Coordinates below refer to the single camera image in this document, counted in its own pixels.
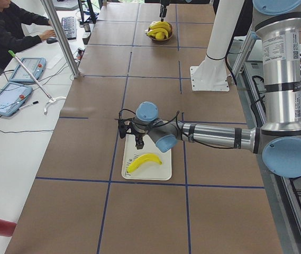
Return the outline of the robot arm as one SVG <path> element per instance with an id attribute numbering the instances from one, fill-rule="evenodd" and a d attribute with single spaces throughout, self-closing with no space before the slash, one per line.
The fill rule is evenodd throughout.
<path id="1" fill-rule="evenodd" d="M 164 122 L 158 108 L 143 102 L 130 120 L 137 149 L 148 135 L 161 152 L 179 140 L 220 149 L 247 149 L 261 154 L 274 174 L 301 176 L 301 77 L 299 36 L 301 1 L 254 1 L 253 28 L 262 41 L 266 122 L 245 130 L 210 125 Z"/>

